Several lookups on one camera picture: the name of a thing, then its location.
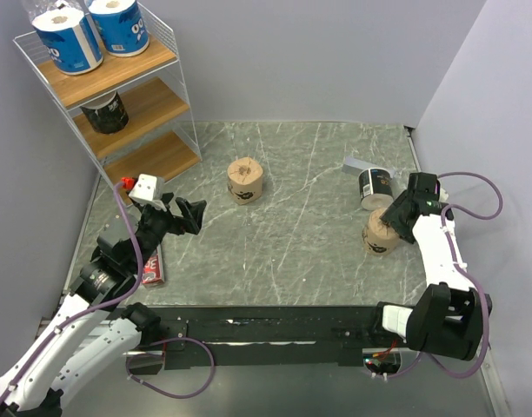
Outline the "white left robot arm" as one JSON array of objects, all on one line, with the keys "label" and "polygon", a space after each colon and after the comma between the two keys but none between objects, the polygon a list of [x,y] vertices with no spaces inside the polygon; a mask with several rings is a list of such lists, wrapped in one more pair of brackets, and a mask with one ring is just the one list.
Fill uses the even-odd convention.
[{"label": "white left robot arm", "polygon": [[50,324],[23,357],[0,377],[0,416],[58,416],[76,391],[104,365],[132,348],[158,343],[161,320],[141,303],[126,307],[111,328],[81,343],[142,283],[143,269],[168,235],[198,235],[205,200],[171,193],[137,204],[139,217],[121,206],[96,239],[89,263],[73,281]]}]

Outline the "blue monster paper roll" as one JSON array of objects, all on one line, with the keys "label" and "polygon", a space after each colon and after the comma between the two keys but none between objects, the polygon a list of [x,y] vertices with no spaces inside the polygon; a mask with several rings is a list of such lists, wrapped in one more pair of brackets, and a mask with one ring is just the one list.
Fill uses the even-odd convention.
[{"label": "blue monster paper roll", "polygon": [[137,56],[150,45],[137,0],[94,0],[85,1],[85,5],[104,48],[112,56]]}]

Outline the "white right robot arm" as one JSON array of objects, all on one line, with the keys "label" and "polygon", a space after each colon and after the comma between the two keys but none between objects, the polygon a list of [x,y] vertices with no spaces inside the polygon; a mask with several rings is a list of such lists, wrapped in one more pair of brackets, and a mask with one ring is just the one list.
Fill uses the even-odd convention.
[{"label": "white right robot arm", "polygon": [[402,240],[418,245],[426,289],[413,307],[379,302],[368,336],[381,347],[398,337],[411,350],[470,361],[488,339],[492,301],[466,276],[454,214],[440,200],[441,191],[436,175],[413,173],[381,216]]}]

